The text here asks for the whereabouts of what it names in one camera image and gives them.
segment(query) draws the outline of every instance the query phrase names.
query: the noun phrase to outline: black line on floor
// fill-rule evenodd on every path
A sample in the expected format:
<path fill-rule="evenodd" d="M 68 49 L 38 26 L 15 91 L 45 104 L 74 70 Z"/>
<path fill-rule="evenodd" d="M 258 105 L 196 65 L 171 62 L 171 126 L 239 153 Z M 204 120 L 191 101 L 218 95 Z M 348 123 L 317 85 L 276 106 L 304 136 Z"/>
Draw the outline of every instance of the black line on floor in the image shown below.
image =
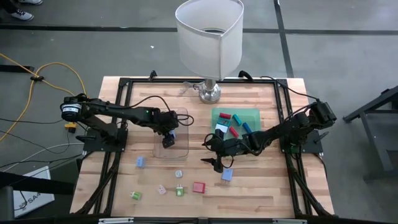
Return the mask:
<path fill-rule="evenodd" d="M 8 30 L 42 30 L 42 31 L 79 31 L 79 32 L 177 32 L 173 27 L 94 27 L 94 26 L 27 26 L 19 24 L 3 24 L 0 29 Z M 249 34 L 278 34 L 278 29 L 244 28 Z"/>
<path fill-rule="evenodd" d="M 287 78 L 294 78 L 292 62 L 290 61 L 289 48 L 287 46 L 286 34 L 284 32 L 285 31 L 284 21 L 282 18 L 282 13 L 280 12 L 279 0 L 274 0 L 274 6 L 276 13 L 276 20 L 278 22 L 278 28 L 281 31 L 279 32 L 279 37 L 280 37 L 280 44 L 282 46 L 282 54 L 284 56 L 284 61 L 285 61 Z"/>
<path fill-rule="evenodd" d="M 286 34 L 308 35 L 398 35 L 398 30 L 310 30 L 286 29 Z"/>
<path fill-rule="evenodd" d="M 96 27 L 0 24 L 5 30 L 79 31 L 79 32 L 176 32 L 174 27 Z M 244 28 L 249 34 L 308 34 L 308 35 L 398 35 L 398 30 L 316 30 L 316 29 L 263 29 Z"/>

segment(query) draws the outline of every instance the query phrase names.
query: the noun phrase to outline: silver lamp base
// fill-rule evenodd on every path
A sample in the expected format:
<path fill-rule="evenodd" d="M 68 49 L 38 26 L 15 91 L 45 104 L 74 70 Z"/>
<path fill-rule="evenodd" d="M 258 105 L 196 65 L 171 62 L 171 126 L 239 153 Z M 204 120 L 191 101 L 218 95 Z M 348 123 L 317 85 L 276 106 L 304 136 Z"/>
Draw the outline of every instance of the silver lamp base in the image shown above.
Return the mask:
<path fill-rule="evenodd" d="M 216 84 L 216 80 L 206 79 L 199 86 L 199 98 L 206 104 L 217 103 L 221 96 L 221 88 Z"/>

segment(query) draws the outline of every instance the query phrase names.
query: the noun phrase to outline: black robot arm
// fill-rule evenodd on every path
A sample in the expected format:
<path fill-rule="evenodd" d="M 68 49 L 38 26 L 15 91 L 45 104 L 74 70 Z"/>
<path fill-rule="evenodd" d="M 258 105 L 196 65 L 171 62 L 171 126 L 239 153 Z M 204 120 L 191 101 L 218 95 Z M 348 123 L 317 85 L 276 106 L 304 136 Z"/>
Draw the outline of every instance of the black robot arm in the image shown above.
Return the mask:
<path fill-rule="evenodd" d="M 203 145 L 216 153 L 216 159 L 202 159 L 213 165 L 216 172 L 222 172 L 225 167 L 221 158 L 226 156 L 253 154 L 258 156 L 273 140 L 285 137 L 288 143 L 293 146 L 300 146 L 307 140 L 307 134 L 314 129 L 329 128 L 336 121 L 336 116 L 330 109 L 328 103 L 316 101 L 302 112 L 290 115 L 284 122 L 266 131 L 255 131 L 243 134 L 242 139 L 223 140 L 223 133 L 216 130 L 216 133 L 208 134 Z"/>
<path fill-rule="evenodd" d="M 91 129 L 91 134 L 78 137 L 83 142 L 101 138 L 106 144 L 118 144 L 121 132 L 114 123 L 105 123 L 96 115 L 112 116 L 131 121 L 141 127 L 151 128 L 155 133 L 164 136 L 163 147 L 174 144 L 174 136 L 170 133 L 178 127 L 175 111 L 161 112 L 153 107 L 123 107 L 100 99 L 89 99 L 84 94 L 65 97 L 61 104 L 62 118 L 69 122 L 81 122 Z"/>

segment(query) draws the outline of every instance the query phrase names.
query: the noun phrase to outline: green plastic tray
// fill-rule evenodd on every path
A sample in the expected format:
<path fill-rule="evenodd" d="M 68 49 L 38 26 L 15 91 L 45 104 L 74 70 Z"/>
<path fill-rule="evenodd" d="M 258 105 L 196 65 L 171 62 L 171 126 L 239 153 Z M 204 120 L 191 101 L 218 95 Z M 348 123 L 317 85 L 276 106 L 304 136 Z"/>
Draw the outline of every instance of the green plastic tray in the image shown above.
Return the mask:
<path fill-rule="evenodd" d="M 260 111 L 254 108 L 213 108 L 211 110 L 211 132 L 215 132 L 215 128 L 217 125 L 218 118 L 220 117 L 220 113 L 226 113 L 231 115 L 231 126 L 238 132 L 239 138 L 242 138 L 242 134 L 246 134 L 246 130 L 243 128 L 243 125 L 238 126 L 237 122 L 232 118 L 234 114 L 238 116 L 238 118 L 243 123 L 247 123 L 251 129 L 251 131 L 260 131 L 261 130 L 261 119 L 260 119 Z M 234 136 L 228 132 L 224 134 L 224 139 L 233 138 Z"/>

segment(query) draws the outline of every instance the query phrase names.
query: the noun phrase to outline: sneaker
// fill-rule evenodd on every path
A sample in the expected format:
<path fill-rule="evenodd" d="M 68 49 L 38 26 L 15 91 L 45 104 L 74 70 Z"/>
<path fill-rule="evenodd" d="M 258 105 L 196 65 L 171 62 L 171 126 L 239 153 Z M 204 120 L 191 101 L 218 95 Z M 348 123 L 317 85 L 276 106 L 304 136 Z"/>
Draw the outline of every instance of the sneaker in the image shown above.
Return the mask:
<path fill-rule="evenodd" d="M 43 3 L 43 0 L 18 0 L 19 3 L 33 4 L 38 6 Z"/>
<path fill-rule="evenodd" d="M 33 15 L 28 13 L 28 12 L 24 12 L 20 9 L 17 9 L 17 12 L 14 12 L 11 14 L 12 17 L 20 19 L 22 21 L 31 21 L 33 19 Z"/>

